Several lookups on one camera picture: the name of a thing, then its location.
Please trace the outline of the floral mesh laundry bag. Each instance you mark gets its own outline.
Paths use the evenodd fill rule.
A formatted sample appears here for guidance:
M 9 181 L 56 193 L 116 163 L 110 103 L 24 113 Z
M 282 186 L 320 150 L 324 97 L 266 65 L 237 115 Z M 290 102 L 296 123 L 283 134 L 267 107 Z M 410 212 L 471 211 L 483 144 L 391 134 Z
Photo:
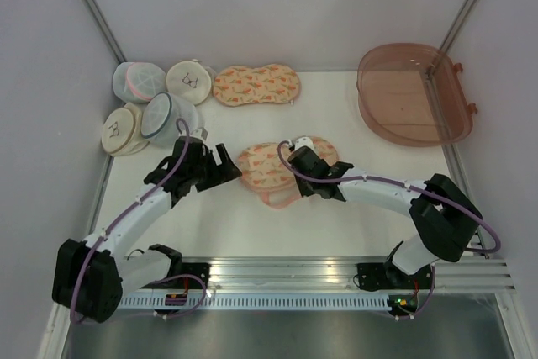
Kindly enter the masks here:
M 242 184 L 266 206 L 286 208 L 301 198 L 293 174 L 284 167 L 278 154 L 277 142 L 252 145 L 236 159 L 242 172 Z

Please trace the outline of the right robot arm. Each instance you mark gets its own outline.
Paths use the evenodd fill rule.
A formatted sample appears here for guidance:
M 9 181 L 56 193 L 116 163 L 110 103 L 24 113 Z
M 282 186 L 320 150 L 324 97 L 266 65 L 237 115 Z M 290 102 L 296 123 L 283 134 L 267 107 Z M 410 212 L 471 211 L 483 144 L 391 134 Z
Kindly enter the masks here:
M 460 261 L 482 218 L 460 188 L 442 174 L 424 182 L 370 176 L 351 163 L 329 164 L 307 146 L 295 149 L 287 163 L 304 197 L 368 203 L 413 222 L 415 236 L 399 242 L 383 261 L 357 264 L 356 280 L 362 291 L 430 288 L 433 265 Z

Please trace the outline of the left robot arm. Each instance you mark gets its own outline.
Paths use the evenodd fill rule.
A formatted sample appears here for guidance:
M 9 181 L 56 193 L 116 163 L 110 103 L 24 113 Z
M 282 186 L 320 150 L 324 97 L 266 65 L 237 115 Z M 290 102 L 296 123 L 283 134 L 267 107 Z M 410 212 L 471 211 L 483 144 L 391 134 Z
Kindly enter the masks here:
M 196 135 L 176 140 L 172 153 L 148 173 L 134 202 L 108 227 L 84 240 L 66 240 L 57 252 L 51 297 L 97 323 L 108 320 L 125 296 L 161 284 L 175 288 L 187 273 L 182 254 L 163 244 L 129 258 L 129 249 L 192 190 L 202 192 L 241 176 L 224 144 L 210 149 Z

